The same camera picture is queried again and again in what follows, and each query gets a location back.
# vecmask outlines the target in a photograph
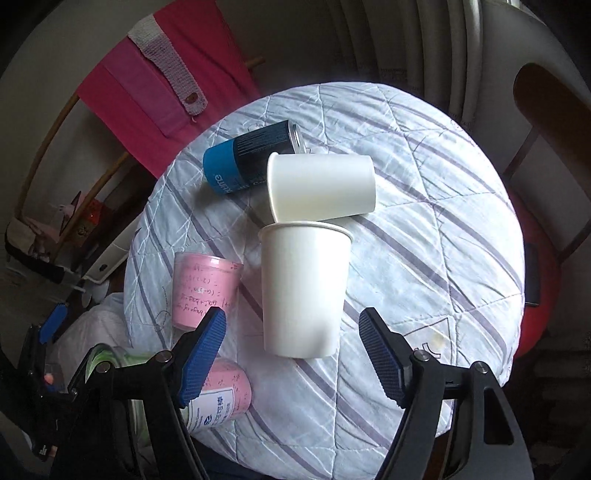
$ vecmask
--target pink bottle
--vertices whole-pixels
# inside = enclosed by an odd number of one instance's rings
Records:
[[[240,283],[242,264],[210,255],[177,252],[174,255],[172,323],[195,330],[209,310],[229,313]]]
[[[251,384],[244,370],[225,358],[216,358],[201,394],[183,410],[189,433],[215,427],[251,406]]]

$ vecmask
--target red cushion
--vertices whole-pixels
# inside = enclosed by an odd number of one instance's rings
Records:
[[[560,264],[554,245],[521,198],[510,187],[507,187],[507,193],[521,225],[524,242],[534,244],[538,249],[540,268],[540,306],[525,307],[519,347],[515,353],[517,358],[534,347],[548,325],[560,292]]]

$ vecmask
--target chair backrest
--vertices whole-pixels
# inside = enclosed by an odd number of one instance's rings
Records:
[[[515,104],[531,131],[504,172],[509,180],[538,137],[544,138],[591,201],[591,110],[548,70],[521,68],[513,87]],[[591,219],[558,255],[566,260],[591,233]]]

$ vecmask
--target tipped paper cup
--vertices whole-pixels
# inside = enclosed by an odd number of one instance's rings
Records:
[[[265,227],[259,237],[265,350],[292,358],[333,355],[353,236],[329,223],[287,222]]]
[[[367,155],[272,153],[267,186],[276,222],[328,220],[375,210],[374,162]]]

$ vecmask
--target blue label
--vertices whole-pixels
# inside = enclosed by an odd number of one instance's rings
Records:
[[[248,187],[234,159],[234,139],[208,148],[203,154],[203,173],[219,195]]]

